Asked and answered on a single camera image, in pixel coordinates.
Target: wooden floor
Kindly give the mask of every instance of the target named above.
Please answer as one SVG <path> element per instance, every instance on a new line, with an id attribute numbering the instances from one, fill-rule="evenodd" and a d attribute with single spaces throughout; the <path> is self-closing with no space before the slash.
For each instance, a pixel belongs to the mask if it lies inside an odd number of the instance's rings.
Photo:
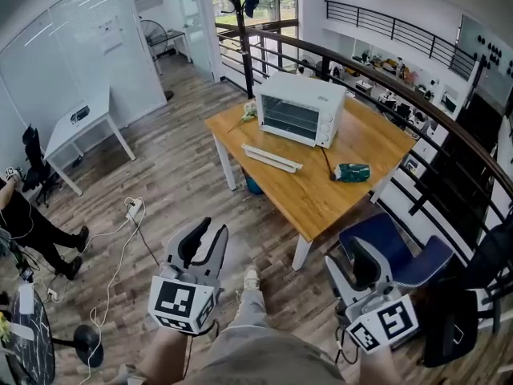
<path id="1" fill-rule="evenodd" d="M 91 234 L 109 233 L 125 220 L 125 197 L 142 197 L 146 217 L 142 231 L 158 258 L 163 256 L 168 238 L 181 226 L 202 216 L 212 217 L 208 237 L 226 224 L 230 232 L 222 270 L 225 292 L 217 308 L 221 327 L 236 313 L 236 290 L 242 288 L 242 273 L 252 261 L 263 271 L 263 285 L 268 312 L 274 327 L 294 333 L 331 355 L 336 354 L 333 339 L 337 327 L 333 308 L 335 299 L 329 288 L 322 256 L 336 244 L 337 231 L 376 213 L 379 208 L 367 199 L 354 208 L 323 238 L 307 258 L 300 272 L 291 269 L 297 232 L 265 197 L 255 197 L 244 186 L 236 169 L 237 190 L 231 192 L 224 180 L 212 135 L 204 126 L 205 118 L 245 100 L 244 93 L 229 83 L 205 81 L 182 57 L 163 61 L 164 88 L 172 87 L 175 97 L 166 107 L 155 111 L 122 130 L 137 159 L 131 162 L 117 140 L 111 137 L 87 153 L 81 165 L 68 170 L 84 190 L 81 197 L 66 185 L 50 199 L 50 208 L 42 210 L 57 226 L 76 232 L 87 224 Z M 106 286 L 111 280 L 124 242 L 132 233 L 130 225 L 110 237 L 98 237 L 84 254 L 84 264 L 76 281 L 67 286 L 60 304 L 46 305 L 53 334 L 72 338 L 80 323 L 91 325 L 89 313 L 98 307 L 103 319 Z M 68 260 L 76 252 L 60 248 Z M 0 275 L 15 275 L 12 261 L 2 259 Z M 105 360 L 89 383 L 105 383 L 121 363 L 136 363 L 156 329 L 147 316 L 147 297 L 151 277 L 158 273 L 139 236 L 127 246 L 123 265 L 111 288 L 111 307 L 103 328 Z M 47 269 L 38 275 L 48 284 Z M 3 280 L 3 289 L 13 287 Z M 52 286 L 59 293 L 65 281 L 58 278 Z M 41 295 L 44 289 L 38 286 Z M 497 368 L 513 359 L 513 326 L 502 325 L 500 334 L 480 333 L 479 343 L 466 358 L 439 369 L 417 367 L 422 341 L 396 351 L 396 359 L 405 383 L 436 384 L 443 377 L 451 383 L 502 383 L 507 374 L 495 375 Z M 190 371 L 202 366 L 212 343 L 205 336 L 196 338 L 192 347 Z M 350 358 L 352 345 L 346 345 Z M 87 367 L 71 349 L 58 350 L 57 384 L 78 384 L 87 375 Z M 345 379 L 357 381 L 357 366 L 340 363 Z"/>

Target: railing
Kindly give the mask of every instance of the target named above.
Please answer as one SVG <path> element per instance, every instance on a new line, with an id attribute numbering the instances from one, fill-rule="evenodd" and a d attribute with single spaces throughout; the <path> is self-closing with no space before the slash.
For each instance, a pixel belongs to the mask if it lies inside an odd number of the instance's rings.
<path id="1" fill-rule="evenodd" d="M 326 17 L 383 34 L 413 47 L 468 80 L 476 59 L 420 27 L 377 11 L 326 0 Z"/>
<path id="2" fill-rule="evenodd" d="M 228 30 L 228 33 L 232 36 L 228 37 L 226 33 L 220 33 L 219 39 L 221 47 L 226 47 L 224 45 L 224 43 L 226 42 L 238 41 L 235 37 L 237 34 L 236 26 L 219 23 L 216 23 L 216 26 L 218 28 L 224 28 L 225 30 Z M 347 59 L 346 57 L 339 55 L 335 51 L 327 50 L 324 47 L 320 47 L 312 43 L 307 43 L 296 38 L 286 37 L 269 31 L 257 30 L 252 27 L 247 27 L 246 32 L 250 36 L 255 35 L 260 36 L 260 39 L 272 39 L 281 44 L 288 44 L 290 46 L 297 47 L 298 49 L 303 50 L 306 53 L 311 53 L 312 55 L 319 56 L 321 58 L 321 65 L 318 67 L 311 64 L 304 64 L 300 62 L 298 59 L 280 54 L 277 51 L 270 50 L 261 45 L 250 44 L 251 47 L 258 48 L 261 51 L 270 53 L 272 55 L 280 55 L 284 59 L 287 59 L 296 64 L 301 64 L 303 67 L 307 67 L 313 70 L 316 73 L 317 77 L 325 81 L 331 80 L 333 83 L 341 84 L 342 86 L 348 87 L 351 91 L 354 91 L 354 94 L 359 100 L 369 104 L 377 112 L 381 112 L 382 114 L 392 116 L 392 120 L 395 124 L 400 125 L 404 128 L 408 128 L 416 136 L 418 136 L 421 139 L 424 139 L 431 147 L 433 147 L 437 151 L 437 158 L 445 160 L 443 169 L 437 169 L 430 162 L 422 158 L 422 156 L 420 156 L 413 149 L 410 151 L 409 155 L 413 157 L 419 164 L 426 167 L 426 171 L 429 172 L 430 177 L 433 177 L 438 182 L 437 186 L 442 186 L 444 189 L 450 190 L 452 195 L 454 195 L 454 198 L 458 201 L 457 209 L 448 209 L 445 206 L 444 201 L 440 201 L 437 195 L 431 192 L 433 187 L 432 179 L 429 182 L 429 185 L 425 184 L 425 181 L 423 180 L 422 176 L 417 177 L 414 172 L 411 172 L 409 170 L 405 163 L 407 158 L 405 158 L 403 162 L 401 162 L 401 164 L 399 165 L 399 170 L 404 172 L 408 179 L 413 182 L 415 192 L 412 192 L 412 188 L 409 188 L 408 184 L 405 184 L 404 182 L 401 182 L 396 178 L 392 179 L 391 184 L 393 184 L 394 187 L 398 189 L 398 191 L 400 191 L 404 196 L 406 196 L 408 200 L 411 201 L 412 208 L 410 209 L 409 214 L 413 216 L 416 212 L 423 213 L 428 218 L 428 220 L 431 221 L 432 224 L 440 231 L 440 233 L 444 235 L 446 239 L 450 242 L 454 251 L 458 254 L 458 257 L 461 259 L 461 261 L 464 264 L 468 263 L 468 255 L 465 251 L 466 248 L 459 246 L 456 240 L 452 237 L 452 235 L 454 234 L 451 234 L 446 229 L 446 227 L 444 227 L 440 223 L 440 221 L 437 220 L 436 216 L 433 214 L 432 209 L 428 209 L 428 207 L 426 207 L 426 202 L 429 201 L 438 210 L 438 212 L 442 214 L 445 220 L 457 231 L 459 236 L 465 241 L 469 248 L 471 248 L 472 250 L 476 250 L 478 246 L 478 241 L 476 240 L 475 235 L 467 232 L 469 226 L 478 227 L 480 232 L 484 234 L 488 234 L 490 231 L 483 221 L 483 215 L 481 214 L 481 210 L 476 210 L 476 204 L 479 203 L 480 205 L 486 206 L 487 209 L 493 210 L 497 217 L 501 221 L 504 221 L 503 213 L 497 208 L 495 203 L 491 200 L 491 190 L 488 189 L 486 186 L 486 184 L 490 183 L 489 180 L 494 179 L 494 181 L 498 181 L 499 184 L 503 187 L 504 191 L 507 193 L 507 195 L 513 200 L 513 182 L 508 177 L 508 175 L 501 169 L 497 162 L 490 156 L 490 153 L 487 152 L 487 150 L 485 150 L 475 140 L 474 137 L 472 137 L 467 131 L 465 131 L 460 125 L 453 121 L 443 111 L 439 110 L 433 104 L 424 100 L 421 95 L 415 93 L 408 87 L 398 83 L 395 79 L 391 79 L 387 75 L 384 75 L 383 73 L 374 70 L 372 67 L 367 67 L 362 63 L 353 61 L 352 59 Z M 237 49 L 233 47 L 230 47 L 229 50 L 237 51 Z M 229 64 L 229 62 L 233 61 L 233 59 L 231 59 L 227 55 L 224 55 L 224 59 L 226 59 L 226 61 L 223 61 L 223 63 L 226 66 L 231 67 L 233 70 L 238 71 L 239 73 L 244 75 L 243 70 Z M 268 67 L 284 71 L 282 67 L 270 63 L 264 59 L 259 59 L 256 56 L 252 56 L 252 59 L 256 60 L 257 62 L 261 62 L 262 64 L 265 64 Z M 407 118 L 404 118 L 402 115 L 398 114 L 393 108 L 387 107 L 385 104 L 379 102 L 377 99 L 375 99 L 371 95 L 366 94 L 365 92 L 355 90 L 354 87 L 350 86 L 346 81 L 330 75 L 329 63 L 331 61 L 348 67 L 353 71 L 358 72 L 360 75 L 366 76 L 369 79 L 369 81 L 375 85 L 379 85 L 391 90 L 398 97 L 407 101 L 408 103 L 416 107 L 418 110 L 424 112 L 427 116 L 429 116 L 435 122 L 444 127 L 448 131 L 448 137 L 454 137 L 462 148 L 465 148 L 466 150 L 471 150 L 471 152 L 479 162 L 478 169 L 473 172 L 485 172 L 486 178 L 482 178 L 482 176 L 476 178 L 475 174 L 470 174 L 469 171 L 463 166 L 461 161 L 454 160 L 454 156 L 450 155 L 443 147 L 436 144 L 425 132 L 416 128 Z M 480 65 L 479 72 L 482 70 L 482 68 L 483 64 Z M 252 81 L 254 81 L 252 78 L 252 73 L 254 71 L 260 73 L 264 79 L 266 79 L 269 76 L 269 73 L 264 73 L 261 70 L 252 67 L 252 69 L 249 69 L 247 71 L 251 75 Z M 464 181 L 466 181 L 465 187 L 455 187 L 454 184 L 452 184 L 449 181 L 449 174 L 453 171 L 458 173 L 458 175 L 461 176 L 464 179 Z M 460 189 L 467 188 L 471 188 L 472 190 L 474 190 L 471 196 L 462 195 L 462 192 L 460 191 Z M 414 193 L 420 193 L 421 196 L 415 197 Z M 393 214 L 391 210 L 382 203 L 382 201 L 380 201 L 380 203 L 384 209 L 389 211 L 389 213 Z M 461 212 L 469 213 L 469 216 L 472 218 L 470 225 L 461 223 L 459 219 Z M 400 224 L 403 225 L 404 229 L 408 229 L 404 222 L 400 222 Z M 508 275 L 510 276 L 509 278 L 511 278 L 511 276 L 513 275 L 513 264 L 508 262 L 506 266 L 510 270 L 510 273 Z M 491 302 L 495 299 L 496 296 L 490 296 L 485 302 Z"/>

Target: coat rack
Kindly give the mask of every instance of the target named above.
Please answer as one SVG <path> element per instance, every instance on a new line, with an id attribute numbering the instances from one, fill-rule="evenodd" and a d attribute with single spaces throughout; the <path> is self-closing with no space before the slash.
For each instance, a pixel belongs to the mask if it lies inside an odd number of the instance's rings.
<path id="1" fill-rule="evenodd" d="M 248 99 L 253 98 L 253 72 L 251 63 L 251 48 L 249 46 L 249 37 L 246 33 L 246 27 L 244 25 L 244 4 L 240 3 L 240 0 L 228 0 L 233 4 L 232 11 L 221 11 L 221 13 L 233 13 L 235 12 L 237 17 L 237 25 L 239 27 L 240 34 L 240 53 L 242 54 L 242 63 L 244 66 L 244 76 L 246 78 L 246 89 L 248 92 Z"/>

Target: table leg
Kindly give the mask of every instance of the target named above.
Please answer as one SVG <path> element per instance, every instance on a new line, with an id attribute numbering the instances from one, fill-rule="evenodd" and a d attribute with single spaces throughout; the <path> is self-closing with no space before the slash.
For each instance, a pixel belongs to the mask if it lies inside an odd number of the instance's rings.
<path id="1" fill-rule="evenodd" d="M 114 135 L 118 138 L 118 141 L 121 143 L 121 145 L 127 152 L 128 156 L 130 157 L 130 160 L 132 160 L 132 161 L 135 160 L 134 153 L 131 151 L 130 147 L 128 147 L 127 142 L 125 141 L 125 139 L 119 132 L 118 128 L 116 127 L 116 125 L 114 124 L 114 121 L 112 120 L 112 118 L 110 116 L 107 117 L 107 122 L 111 126 L 111 130 L 114 132 Z"/>
<path id="2" fill-rule="evenodd" d="M 299 239 L 297 240 L 296 246 L 296 253 L 294 254 L 294 261 L 292 262 L 292 269 L 294 271 L 299 271 L 302 268 L 311 246 L 312 241 L 306 241 L 303 238 L 303 236 L 299 234 Z"/>
<path id="3" fill-rule="evenodd" d="M 66 184 L 68 184 L 73 191 L 75 191 L 80 196 L 83 194 L 82 190 L 79 188 L 77 184 L 75 184 L 69 176 L 67 176 L 62 169 L 60 169 L 57 164 L 54 164 L 54 161 L 52 159 L 48 159 L 48 164 L 51 165 L 51 167 L 55 170 L 55 172 L 58 173 L 58 175 L 64 180 Z"/>
<path id="4" fill-rule="evenodd" d="M 76 152 L 79 154 L 79 156 L 83 157 L 83 152 L 80 150 L 79 146 L 75 142 L 71 143 L 71 145 L 76 150 Z"/>
<path id="5" fill-rule="evenodd" d="M 376 185 L 376 188 L 374 189 L 374 194 L 370 198 L 370 202 L 372 204 L 376 204 L 376 201 L 378 201 L 379 197 L 385 190 L 386 186 L 390 183 L 390 180 L 392 180 L 392 177 L 394 176 L 395 172 L 397 171 L 399 164 L 397 164 L 388 174 L 386 174 L 386 176 L 384 176 L 382 178 L 381 181 L 378 182 L 378 184 Z"/>
<path id="6" fill-rule="evenodd" d="M 228 183 L 228 187 L 233 191 L 235 188 L 237 188 L 237 186 L 235 184 L 235 178 L 233 177 L 232 166 L 230 165 L 230 160 L 228 159 L 226 147 L 214 134 L 212 135 L 214 136 L 214 141 L 216 142 L 217 153 L 219 154 L 219 159 L 221 160 L 221 165 L 223 166 L 226 182 Z"/>
<path id="7" fill-rule="evenodd" d="M 185 34 L 182 35 L 182 41 L 184 42 L 184 47 L 185 47 L 185 55 L 187 55 L 187 61 L 189 61 L 190 63 L 192 63 L 192 60 L 191 60 L 191 51 L 189 50 L 189 45 L 187 43 L 187 37 L 185 37 Z"/>

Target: black balcony railing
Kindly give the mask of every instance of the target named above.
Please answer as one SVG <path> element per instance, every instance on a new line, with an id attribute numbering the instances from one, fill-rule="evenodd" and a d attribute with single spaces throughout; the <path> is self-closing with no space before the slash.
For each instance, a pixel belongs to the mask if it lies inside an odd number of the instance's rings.
<path id="1" fill-rule="evenodd" d="M 465 80 L 471 76 L 476 61 L 471 55 L 443 38 L 399 18 L 330 0 L 326 0 L 326 17 L 383 34 L 413 47 Z"/>
<path id="2" fill-rule="evenodd" d="M 239 42 L 237 27 L 219 23 L 216 23 L 216 26 L 218 29 L 226 30 L 225 32 L 218 34 L 220 46 L 224 49 L 227 49 L 228 51 L 239 52 L 240 54 L 240 50 L 237 50 L 236 45 L 234 47 L 226 46 L 228 43 L 233 44 Z M 411 216 L 415 215 L 417 212 L 424 214 L 427 220 L 429 220 L 440 231 L 440 233 L 446 237 L 446 239 L 452 245 L 454 251 L 458 253 L 458 256 L 464 265 L 468 263 L 468 256 L 465 251 L 466 248 L 460 246 L 456 241 L 456 238 L 453 237 L 454 234 L 447 229 L 446 225 L 444 225 L 445 223 L 442 224 L 441 221 L 438 220 L 438 214 L 443 216 L 444 220 L 449 223 L 449 225 L 451 225 L 451 227 L 472 250 L 477 249 L 478 240 L 475 237 L 475 233 L 469 233 L 468 229 L 477 228 L 479 229 L 479 233 L 485 235 L 490 232 L 485 224 L 485 219 L 483 218 L 483 206 L 486 207 L 486 210 L 493 210 L 498 219 L 504 222 L 505 216 L 491 200 L 491 184 L 494 184 L 497 181 L 502 186 L 506 194 L 513 200 L 513 182 L 509 176 L 501 169 L 497 162 L 491 157 L 490 153 L 484 149 L 473 136 L 471 136 L 465 129 L 453 121 L 443 111 L 439 110 L 433 104 L 426 101 L 421 95 L 415 93 L 405 85 L 400 84 L 395 79 L 390 78 L 380 71 L 374 70 L 372 67 L 367 67 L 364 64 L 356 62 L 352 59 L 347 59 L 335 51 L 327 50 L 324 47 L 320 47 L 312 43 L 307 43 L 297 38 L 290 38 L 278 33 L 258 30 L 253 27 L 247 27 L 245 32 L 250 37 L 259 36 L 260 41 L 262 39 L 275 40 L 282 45 L 297 47 L 303 53 L 311 55 L 312 57 L 317 56 L 321 59 L 317 65 L 308 63 L 305 64 L 300 60 L 295 59 L 294 57 L 284 55 L 278 51 L 270 50 L 260 44 L 249 44 L 250 47 L 255 47 L 259 51 L 264 51 L 272 55 L 278 55 L 282 57 L 282 59 L 287 59 L 288 61 L 298 65 L 301 64 L 303 67 L 307 67 L 313 70 L 316 76 L 320 79 L 325 81 L 332 81 L 333 83 L 348 87 L 351 91 L 354 92 L 357 99 L 369 104 L 370 107 L 373 107 L 377 112 L 380 112 L 383 115 L 392 116 L 392 120 L 395 124 L 402 128 L 408 128 L 410 132 L 414 133 L 418 138 L 424 139 L 431 147 L 437 151 L 438 165 L 436 167 L 433 166 L 429 161 L 422 158 L 419 154 L 417 154 L 414 149 L 412 149 L 409 153 L 410 157 L 415 159 L 420 165 L 423 165 L 426 168 L 426 172 L 430 174 L 430 181 L 424 181 L 422 176 L 417 176 L 415 172 L 410 171 L 410 168 L 406 163 L 409 158 L 407 157 L 403 160 L 403 162 L 401 162 L 399 170 L 404 172 L 406 176 L 413 181 L 414 192 L 412 192 L 411 188 L 406 187 L 406 184 L 402 183 L 397 178 L 393 178 L 391 184 L 409 201 L 411 201 L 412 207 L 408 213 Z M 223 64 L 225 64 L 227 67 L 231 67 L 233 70 L 238 71 L 247 77 L 247 75 L 244 73 L 244 68 L 239 67 L 242 66 L 242 61 L 231 58 L 227 53 L 228 52 L 225 52 L 223 54 L 221 52 L 221 55 L 223 56 Z M 266 69 L 267 72 L 263 72 L 260 68 L 257 67 L 249 67 L 246 70 L 246 73 L 250 74 L 249 80 L 253 81 L 253 84 L 259 83 L 252 77 L 253 72 L 259 73 L 259 75 L 262 76 L 262 79 L 267 79 L 269 77 L 269 67 L 280 71 L 285 71 L 282 67 L 270 63 L 264 59 L 260 59 L 257 56 L 252 55 L 252 60 L 254 62 L 261 62 L 263 65 L 268 67 Z M 395 109 L 387 107 L 385 104 L 379 102 L 378 99 L 375 99 L 363 91 L 355 90 L 354 87 L 350 86 L 343 79 L 330 75 L 329 64 L 332 61 L 341 64 L 342 66 L 348 67 L 360 75 L 364 75 L 374 86 L 379 85 L 391 90 L 400 99 L 410 103 L 413 107 L 417 108 L 419 111 L 422 111 L 436 123 L 444 127 L 448 132 L 447 138 L 454 138 L 462 148 L 474 156 L 472 170 L 469 171 L 468 166 L 466 166 L 463 161 L 455 160 L 453 154 L 447 152 L 443 146 L 436 144 L 430 138 L 430 136 L 428 136 L 424 131 L 415 127 L 414 124 L 412 124 L 407 118 L 404 118 L 402 115 L 397 113 Z M 479 78 L 481 71 L 483 70 L 483 64 L 484 62 L 479 64 L 476 81 Z M 440 169 L 440 160 L 445 161 L 445 163 L 442 164 L 442 169 Z M 451 181 L 451 173 L 457 173 L 458 177 L 462 178 L 460 184 L 455 185 Z M 440 194 L 432 192 L 432 189 L 436 187 L 450 190 L 450 194 L 453 197 L 451 204 L 447 204 L 447 201 L 441 201 L 439 196 Z M 386 211 L 391 213 L 394 218 L 398 220 L 399 224 L 402 225 L 404 230 L 408 232 L 408 227 L 404 222 L 399 220 L 398 215 L 394 215 L 390 208 L 386 207 L 382 201 L 379 202 Z M 436 215 L 434 215 L 433 207 L 438 211 Z M 465 213 L 465 222 L 462 222 L 463 213 Z M 504 264 L 504 266 L 507 267 L 510 272 L 504 278 L 498 277 L 498 279 L 503 280 L 503 286 L 513 281 L 513 264 L 508 262 Z M 488 298 L 486 298 L 484 302 L 493 301 L 496 303 L 497 298 L 500 298 L 502 295 L 504 295 L 504 292 L 501 294 L 493 294 L 492 292 L 488 292 Z"/>

